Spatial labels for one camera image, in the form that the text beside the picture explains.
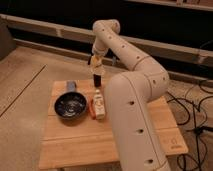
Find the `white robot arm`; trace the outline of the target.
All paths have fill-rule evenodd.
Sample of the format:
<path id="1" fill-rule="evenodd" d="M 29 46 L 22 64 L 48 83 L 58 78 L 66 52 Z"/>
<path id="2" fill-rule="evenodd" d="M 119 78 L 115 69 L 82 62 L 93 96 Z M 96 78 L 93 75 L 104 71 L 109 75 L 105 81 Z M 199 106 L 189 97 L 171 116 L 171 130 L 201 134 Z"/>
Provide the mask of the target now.
<path id="1" fill-rule="evenodd" d="M 104 88 L 105 107 L 122 171 L 171 171 L 151 121 L 147 104 L 167 90 L 168 72 L 153 57 L 119 36 L 116 20 L 93 24 L 92 52 L 111 50 L 128 68 L 113 76 Z"/>

